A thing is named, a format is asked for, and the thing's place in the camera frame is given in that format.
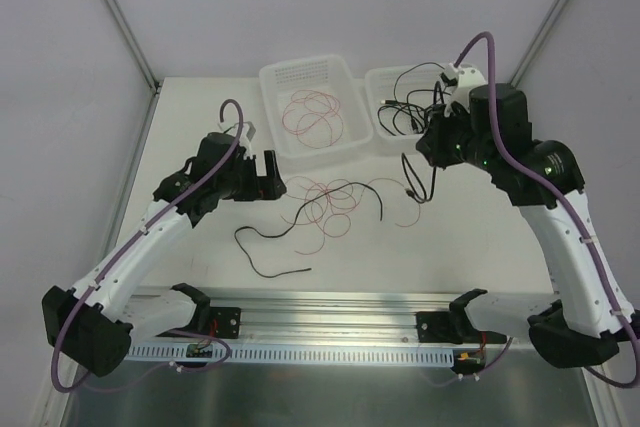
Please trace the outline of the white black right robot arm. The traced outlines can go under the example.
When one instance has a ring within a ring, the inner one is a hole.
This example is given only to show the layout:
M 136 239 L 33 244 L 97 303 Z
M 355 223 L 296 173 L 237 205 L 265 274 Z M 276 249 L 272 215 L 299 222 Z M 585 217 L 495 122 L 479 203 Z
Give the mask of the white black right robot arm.
M 466 104 L 439 105 L 427 114 L 426 132 L 416 149 L 427 162 L 445 169 L 469 164 L 487 172 L 533 231 L 543 252 L 552 293 L 491 294 L 473 289 L 449 305 L 449 319 L 435 326 L 444 342 L 469 342 L 482 332 L 527 338 L 556 368 L 598 366 L 628 340 L 620 323 L 639 327 L 639 312 L 615 281 L 609 283 L 617 305 L 603 288 L 589 251 L 596 243 L 588 201 L 575 156 L 563 143 L 532 136 L 525 94 L 504 83 L 496 87 L 500 137 L 519 163 L 559 190 L 566 209 L 546 187 L 512 167 L 501 156 L 490 124 L 489 88 L 473 88 Z

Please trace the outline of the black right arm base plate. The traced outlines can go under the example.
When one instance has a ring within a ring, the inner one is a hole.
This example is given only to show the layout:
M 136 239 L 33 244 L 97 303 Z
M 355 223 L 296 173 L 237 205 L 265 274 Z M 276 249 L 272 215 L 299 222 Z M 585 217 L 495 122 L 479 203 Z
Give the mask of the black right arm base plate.
M 450 311 L 420 311 L 415 314 L 420 343 L 480 343 L 482 334 L 463 314 Z

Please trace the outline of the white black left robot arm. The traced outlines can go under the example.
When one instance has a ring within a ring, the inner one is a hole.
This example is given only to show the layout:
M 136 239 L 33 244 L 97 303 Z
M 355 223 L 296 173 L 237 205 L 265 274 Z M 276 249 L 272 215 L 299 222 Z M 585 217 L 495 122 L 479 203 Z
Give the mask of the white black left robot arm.
M 264 153 L 265 174 L 240 139 L 213 132 L 196 155 L 163 179 L 128 238 L 68 289 L 51 287 L 42 299 L 52 365 L 66 355 L 104 377 L 129 349 L 173 329 L 189 336 L 210 331 L 210 299 L 186 283 L 141 304 L 130 299 L 172 243 L 191 232 L 220 202 L 273 201 L 286 192 L 276 154 Z

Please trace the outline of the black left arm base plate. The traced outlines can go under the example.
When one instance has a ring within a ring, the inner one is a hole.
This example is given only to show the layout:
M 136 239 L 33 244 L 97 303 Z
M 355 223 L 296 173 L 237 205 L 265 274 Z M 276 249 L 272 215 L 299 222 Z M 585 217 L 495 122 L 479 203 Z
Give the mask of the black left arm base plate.
M 237 339 L 241 327 L 241 309 L 237 307 L 206 307 L 192 319 L 190 328 L 199 334 L 221 339 Z

